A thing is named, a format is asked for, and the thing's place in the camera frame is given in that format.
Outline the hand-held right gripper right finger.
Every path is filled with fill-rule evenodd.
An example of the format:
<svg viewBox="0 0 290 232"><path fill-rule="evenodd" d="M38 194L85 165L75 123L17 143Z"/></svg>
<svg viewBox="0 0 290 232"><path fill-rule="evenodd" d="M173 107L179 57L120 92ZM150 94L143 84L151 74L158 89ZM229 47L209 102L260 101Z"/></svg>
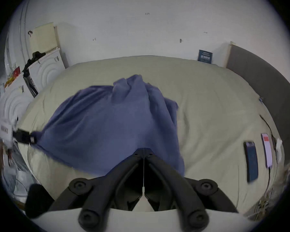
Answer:
<svg viewBox="0 0 290 232"><path fill-rule="evenodd" d="M210 179L193 180L144 148L144 195L154 211L177 209L183 230L204 230L206 209L238 213L232 201Z"/></svg>

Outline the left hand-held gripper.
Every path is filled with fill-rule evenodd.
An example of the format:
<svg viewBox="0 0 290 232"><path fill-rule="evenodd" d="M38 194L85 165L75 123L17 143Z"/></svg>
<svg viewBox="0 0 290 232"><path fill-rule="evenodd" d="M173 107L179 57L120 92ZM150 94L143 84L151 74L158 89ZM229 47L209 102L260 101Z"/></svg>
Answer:
<svg viewBox="0 0 290 232"><path fill-rule="evenodd" d="M16 132L16 141L26 145L35 145L38 141L35 132L28 132L23 129L17 129L18 117L12 118L9 122L4 118L0 118L0 138L4 143L13 143L13 133Z"/></svg>

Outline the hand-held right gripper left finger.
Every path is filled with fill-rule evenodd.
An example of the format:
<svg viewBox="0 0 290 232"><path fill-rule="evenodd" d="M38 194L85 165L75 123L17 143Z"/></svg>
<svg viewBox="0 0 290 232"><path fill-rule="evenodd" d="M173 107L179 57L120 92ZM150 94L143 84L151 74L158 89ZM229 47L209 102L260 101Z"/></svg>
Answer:
<svg viewBox="0 0 290 232"><path fill-rule="evenodd" d="M49 208L81 208L78 223L84 230L103 230L110 208L132 211L143 195L144 148L117 164L105 176L76 178Z"/></svg>

